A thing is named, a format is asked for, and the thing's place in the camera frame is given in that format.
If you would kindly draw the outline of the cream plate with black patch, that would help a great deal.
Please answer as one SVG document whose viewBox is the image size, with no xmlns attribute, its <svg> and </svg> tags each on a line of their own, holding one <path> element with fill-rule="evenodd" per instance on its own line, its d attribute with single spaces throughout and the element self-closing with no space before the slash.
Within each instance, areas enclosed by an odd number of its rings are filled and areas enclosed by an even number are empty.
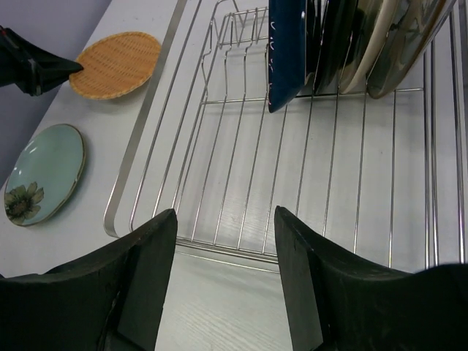
<svg viewBox="0 0 468 351">
<path fill-rule="evenodd" d="M 340 94 L 353 90 L 373 67 L 385 44 L 397 7 L 396 0 L 358 2 L 341 63 Z"/>
</svg>

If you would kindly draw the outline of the glossy black plate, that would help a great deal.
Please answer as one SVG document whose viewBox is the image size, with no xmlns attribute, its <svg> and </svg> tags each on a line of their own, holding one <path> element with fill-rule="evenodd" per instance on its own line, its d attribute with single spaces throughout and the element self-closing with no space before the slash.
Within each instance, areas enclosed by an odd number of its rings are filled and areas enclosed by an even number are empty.
<svg viewBox="0 0 468 351">
<path fill-rule="evenodd" d="M 317 95 L 326 90 L 342 66 L 358 3 L 333 0 L 306 4 L 306 80 Z"/>
</svg>

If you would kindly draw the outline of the orange woven round plate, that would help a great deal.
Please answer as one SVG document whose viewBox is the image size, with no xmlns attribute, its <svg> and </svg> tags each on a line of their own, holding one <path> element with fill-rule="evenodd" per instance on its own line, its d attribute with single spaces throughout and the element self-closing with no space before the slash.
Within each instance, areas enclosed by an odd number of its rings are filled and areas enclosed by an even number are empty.
<svg viewBox="0 0 468 351">
<path fill-rule="evenodd" d="M 78 95 L 94 100 L 122 97 L 153 74 L 162 46 L 150 34 L 125 31 L 105 37 L 78 57 L 83 70 L 69 76 Z"/>
</svg>

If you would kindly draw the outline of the grey reindeer pattern plate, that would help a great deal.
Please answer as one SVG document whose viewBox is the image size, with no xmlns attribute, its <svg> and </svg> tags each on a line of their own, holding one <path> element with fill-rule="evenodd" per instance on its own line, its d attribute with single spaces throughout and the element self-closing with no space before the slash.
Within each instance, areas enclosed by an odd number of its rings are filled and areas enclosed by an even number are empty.
<svg viewBox="0 0 468 351">
<path fill-rule="evenodd" d="M 441 29 L 453 1 L 397 1 L 385 44 L 367 79 L 371 98 L 380 99 L 405 79 Z"/>
</svg>

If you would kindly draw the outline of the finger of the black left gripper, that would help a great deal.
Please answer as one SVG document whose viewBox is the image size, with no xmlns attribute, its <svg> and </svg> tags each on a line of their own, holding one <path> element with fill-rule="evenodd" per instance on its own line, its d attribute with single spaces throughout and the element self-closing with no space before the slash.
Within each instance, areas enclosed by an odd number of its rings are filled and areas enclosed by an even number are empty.
<svg viewBox="0 0 468 351">
<path fill-rule="evenodd" d="M 69 80 L 83 66 L 56 56 L 1 27 L 1 86 L 15 85 L 23 93 L 40 96 Z"/>
</svg>

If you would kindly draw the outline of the mint green flower plate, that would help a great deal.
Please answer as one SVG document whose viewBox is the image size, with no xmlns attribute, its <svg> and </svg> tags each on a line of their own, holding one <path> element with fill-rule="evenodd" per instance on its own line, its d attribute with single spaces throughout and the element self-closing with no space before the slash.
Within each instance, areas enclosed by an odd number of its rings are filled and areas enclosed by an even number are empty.
<svg viewBox="0 0 468 351">
<path fill-rule="evenodd" d="M 42 130 L 21 151 L 4 188 L 11 223 L 30 227 L 47 221 L 71 197 L 86 163 L 86 144 L 70 124 Z"/>
</svg>

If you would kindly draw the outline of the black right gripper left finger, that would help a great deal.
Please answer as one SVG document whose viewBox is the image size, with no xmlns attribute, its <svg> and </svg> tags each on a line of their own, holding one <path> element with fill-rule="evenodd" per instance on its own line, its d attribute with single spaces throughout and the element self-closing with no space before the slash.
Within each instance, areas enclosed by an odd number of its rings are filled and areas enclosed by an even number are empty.
<svg viewBox="0 0 468 351">
<path fill-rule="evenodd" d="M 3 350 L 153 350 L 178 220 L 167 209 L 43 274 L 1 279 Z"/>
</svg>

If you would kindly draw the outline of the dark blue glazed plate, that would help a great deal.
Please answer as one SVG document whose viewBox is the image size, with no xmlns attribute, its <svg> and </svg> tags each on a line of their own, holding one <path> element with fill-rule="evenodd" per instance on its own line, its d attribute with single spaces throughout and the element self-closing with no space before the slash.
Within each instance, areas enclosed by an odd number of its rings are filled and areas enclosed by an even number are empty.
<svg viewBox="0 0 468 351">
<path fill-rule="evenodd" d="M 284 107 L 305 86 L 307 39 L 317 14 L 307 0 L 268 2 L 268 111 Z"/>
</svg>

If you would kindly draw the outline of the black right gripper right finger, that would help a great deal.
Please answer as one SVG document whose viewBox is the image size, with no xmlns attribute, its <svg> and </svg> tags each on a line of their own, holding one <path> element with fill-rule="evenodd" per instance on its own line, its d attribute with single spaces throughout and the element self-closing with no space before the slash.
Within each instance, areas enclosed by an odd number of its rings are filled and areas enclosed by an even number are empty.
<svg viewBox="0 0 468 351">
<path fill-rule="evenodd" d="M 406 273 L 366 260 L 274 214 L 294 350 L 465 350 L 467 266 Z"/>
</svg>

